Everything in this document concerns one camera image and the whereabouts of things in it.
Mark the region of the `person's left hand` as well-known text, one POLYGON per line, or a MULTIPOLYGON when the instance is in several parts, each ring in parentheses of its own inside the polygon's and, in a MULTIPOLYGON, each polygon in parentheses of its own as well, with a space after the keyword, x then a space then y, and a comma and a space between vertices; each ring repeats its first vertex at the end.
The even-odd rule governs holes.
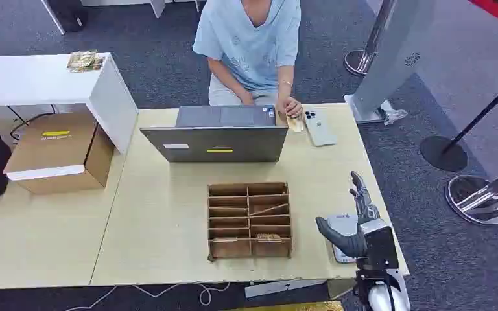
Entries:
POLYGON ((278 98, 276 111, 281 117, 298 118, 303 113, 302 104, 291 96, 278 98))

